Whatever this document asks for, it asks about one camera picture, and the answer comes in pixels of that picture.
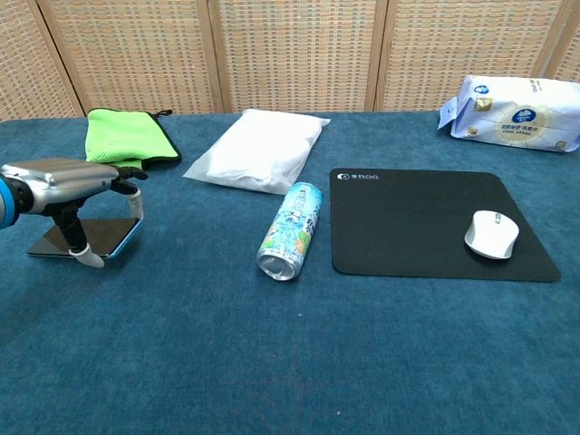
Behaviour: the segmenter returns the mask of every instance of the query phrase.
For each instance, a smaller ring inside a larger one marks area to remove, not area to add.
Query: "computer mouse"
[[[516,222],[506,215],[479,210],[473,214],[464,239],[473,252],[494,260],[505,260],[511,257],[518,234]]]

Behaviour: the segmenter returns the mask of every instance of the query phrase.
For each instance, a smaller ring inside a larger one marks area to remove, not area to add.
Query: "can label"
[[[323,194],[318,188],[309,183],[294,184],[266,233],[257,254],[258,263],[262,255],[277,256],[291,264],[297,275],[310,246],[322,204]]]

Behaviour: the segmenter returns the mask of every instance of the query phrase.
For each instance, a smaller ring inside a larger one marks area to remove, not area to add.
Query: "black mouse pad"
[[[552,282],[560,272],[509,196],[487,172],[333,169],[333,267],[374,276]],[[480,256],[463,237],[477,210],[512,218],[512,257]]]

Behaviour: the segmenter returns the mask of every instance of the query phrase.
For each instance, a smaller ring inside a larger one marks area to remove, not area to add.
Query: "tissue pack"
[[[569,152],[580,146],[580,84],[469,75],[440,109],[451,136],[510,147]]]

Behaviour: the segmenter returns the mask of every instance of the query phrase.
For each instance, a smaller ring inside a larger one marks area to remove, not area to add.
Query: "blue carpet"
[[[160,121],[183,153],[139,181],[145,220],[96,270],[0,232],[0,433],[577,434],[580,153],[454,140],[438,115],[330,113],[299,178],[325,195],[302,273],[256,251],[282,197],[181,175],[239,115]],[[0,162],[84,157],[87,121],[0,123]],[[335,167],[493,172],[562,272],[553,284],[341,275]],[[129,215],[111,192],[82,218]]]

